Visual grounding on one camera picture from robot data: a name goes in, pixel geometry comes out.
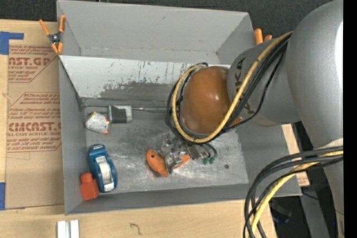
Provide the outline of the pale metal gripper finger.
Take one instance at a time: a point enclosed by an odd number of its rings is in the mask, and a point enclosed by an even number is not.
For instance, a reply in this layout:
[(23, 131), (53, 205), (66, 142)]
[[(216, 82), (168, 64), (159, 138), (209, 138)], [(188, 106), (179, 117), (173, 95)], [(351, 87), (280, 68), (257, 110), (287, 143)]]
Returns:
[(181, 159), (179, 157), (166, 157), (165, 158), (165, 166), (169, 174), (173, 172), (173, 170), (179, 166), (181, 163)]

